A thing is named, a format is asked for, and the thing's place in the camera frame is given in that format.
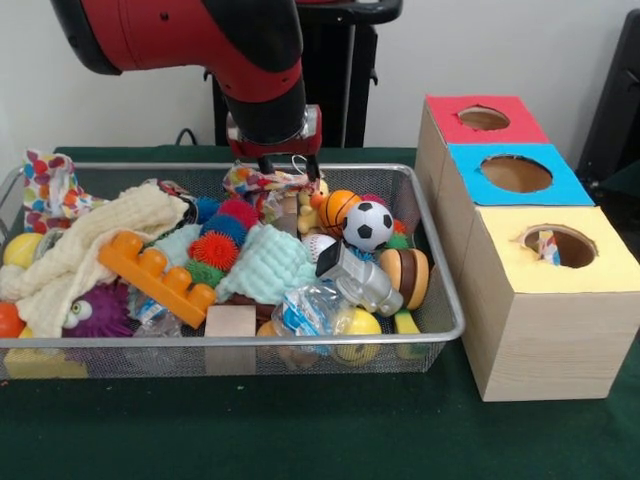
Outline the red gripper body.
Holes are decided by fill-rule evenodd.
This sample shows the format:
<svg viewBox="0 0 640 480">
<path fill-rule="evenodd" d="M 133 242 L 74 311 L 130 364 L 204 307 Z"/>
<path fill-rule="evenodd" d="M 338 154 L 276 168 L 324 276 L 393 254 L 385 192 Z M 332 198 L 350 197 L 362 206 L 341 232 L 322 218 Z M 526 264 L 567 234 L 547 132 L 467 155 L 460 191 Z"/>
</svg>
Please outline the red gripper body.
<svg viewBox="0 0 640 480">
<path fill-rule="evenodd" d="M 230 113 L 226 118 L 226 138 L 237 158 L 259 158 L 269 155 L 316 155 L 322 145 L 322 112 L 317 104 L 305 107 L 302 129 L 282 143 L 260 145 L 241 133 Z"/>
</svg>

